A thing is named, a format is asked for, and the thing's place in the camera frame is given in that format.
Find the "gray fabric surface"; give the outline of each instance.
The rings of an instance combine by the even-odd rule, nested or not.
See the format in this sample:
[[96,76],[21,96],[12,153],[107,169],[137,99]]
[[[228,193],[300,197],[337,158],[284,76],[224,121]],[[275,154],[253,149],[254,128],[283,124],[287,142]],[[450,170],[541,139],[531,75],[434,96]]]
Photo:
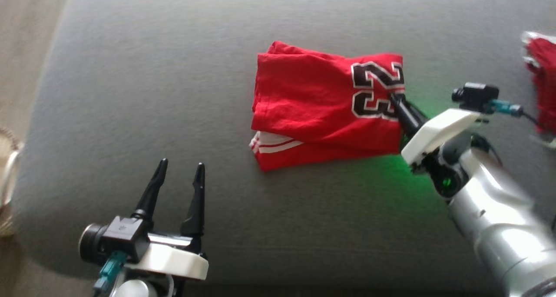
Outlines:
[[[407,94],[431,115],[466,81],[533,110],[519,36],[554,33],[554,14],[554,0],[70,0],[16,188],[20,241],[56,271],[93,275],[81,231],[129,214],[168,157],[156,227],[177,232],[204,162],[213,283],[488,290],[442,200],[400,157],[259,171],[247,146],[256,53],[273,40],[398,52]],[[547,219],[554,153],[525,121],[483,130]]]

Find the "red cloth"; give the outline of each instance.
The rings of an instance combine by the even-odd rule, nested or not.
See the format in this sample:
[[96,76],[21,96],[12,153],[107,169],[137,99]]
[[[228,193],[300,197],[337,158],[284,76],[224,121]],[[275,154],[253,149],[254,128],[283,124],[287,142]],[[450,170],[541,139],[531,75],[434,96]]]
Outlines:
[[397,54],[345,58],[274,42],[258,55],[252,107],[262,170],[399,153],[387,93],[404,90],[402,64]]
[[540,68],[530,66],[535,74],[539,123],[544,130],[556,133],[556,44],[536,38],[530,41],[528,50],[540,65]]

